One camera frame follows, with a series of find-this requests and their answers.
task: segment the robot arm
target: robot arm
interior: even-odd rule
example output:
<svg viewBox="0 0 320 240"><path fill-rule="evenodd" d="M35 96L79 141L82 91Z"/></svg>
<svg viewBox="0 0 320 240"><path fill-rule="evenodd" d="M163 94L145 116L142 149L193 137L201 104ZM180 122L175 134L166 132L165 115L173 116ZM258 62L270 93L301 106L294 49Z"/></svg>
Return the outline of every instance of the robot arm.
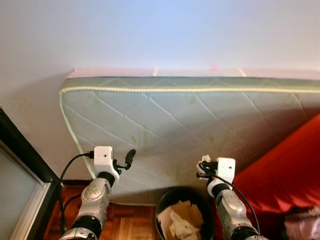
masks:
<svg viewBox="0 0 320 240"><path fill-rule="evenodd" d="M113 160L110 146L94 148L94 168L96 178L81 194L82 204L72 225L60 240L98 240L107 220L107 207L111 188L119 181L121 170L128 170L136 151L128 152L124 165Z"/></svg>
<svg viewBox="0 0 320 240"><path fill-rule="evenodd" d="M197 177L208 180L207 190L215 198L217 215L222 223L225 240L267 240L259 235L247 218L245 204L232 191L232 187L214 176L218 176L229 183L235 177L236 161L232 158L219 157L211 162L208 155L202 157L197 165Z"/></svg>

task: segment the black door frame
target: black door frame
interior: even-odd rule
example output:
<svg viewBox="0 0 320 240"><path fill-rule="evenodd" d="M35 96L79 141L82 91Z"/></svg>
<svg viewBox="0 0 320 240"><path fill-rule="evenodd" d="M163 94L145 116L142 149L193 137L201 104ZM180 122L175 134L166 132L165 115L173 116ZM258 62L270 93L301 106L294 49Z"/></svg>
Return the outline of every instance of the black door frame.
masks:
<svg viewBox="0 0 320 240"><path fill-rule="evenodd" d="M58 200L59 178L0 108L0 140L44 183L51 183L28 234L28 240L43 239Z"/></svg>

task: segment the black trash bin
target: black trash bin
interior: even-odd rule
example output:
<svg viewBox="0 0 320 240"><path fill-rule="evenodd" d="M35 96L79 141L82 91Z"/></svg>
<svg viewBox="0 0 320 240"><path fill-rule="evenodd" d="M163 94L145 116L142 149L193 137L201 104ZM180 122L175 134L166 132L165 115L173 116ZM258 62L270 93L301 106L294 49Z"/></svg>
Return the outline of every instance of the black trash bin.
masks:
<svg viewBox="0 0 320 240"><path fill-rule="evenodd" d="M173 187L165 192L161 197L155 209L155 227L162 240L165 240L160 223L158 222L158 214L167 207L178 203L179 201L190 201L196 204L202 214L204 224L201 227L200 234L203 240L213 240L215 237L215 220L211 206L208 200L205 200L196 190L191 187Z"/></svg>

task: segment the red fabric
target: red fabric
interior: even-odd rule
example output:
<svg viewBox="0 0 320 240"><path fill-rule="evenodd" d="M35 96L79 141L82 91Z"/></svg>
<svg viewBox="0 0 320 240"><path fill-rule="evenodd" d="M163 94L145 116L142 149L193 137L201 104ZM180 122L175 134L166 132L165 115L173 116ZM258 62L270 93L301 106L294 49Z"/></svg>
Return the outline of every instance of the red fabric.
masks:
<svg viewBox="0 0 320 240"><path fill-rule="evenodd" d="M234 184L256 211L261 233L271 240L283 226L283 214L294 207L319 206L320 115L240 172ZM217 217L216 225L216 239L223 240Z"/></svg>

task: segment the quilted mattress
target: quilted mattress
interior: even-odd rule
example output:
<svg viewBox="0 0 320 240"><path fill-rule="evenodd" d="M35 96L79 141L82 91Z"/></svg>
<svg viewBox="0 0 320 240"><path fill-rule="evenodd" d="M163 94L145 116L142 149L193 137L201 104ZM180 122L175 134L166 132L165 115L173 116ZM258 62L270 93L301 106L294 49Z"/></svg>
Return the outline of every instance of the quilted mattress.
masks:
<svg viewBox="0 0 320 240"><path fill-rule="evenodd" d="M112 146L123 161L137 150L112 201L152 205L168 187L204 190L196 178L202 155L235 158L238 171L261 157L320 113L320 81L75 74L60 106L80 152Z"/></svg>

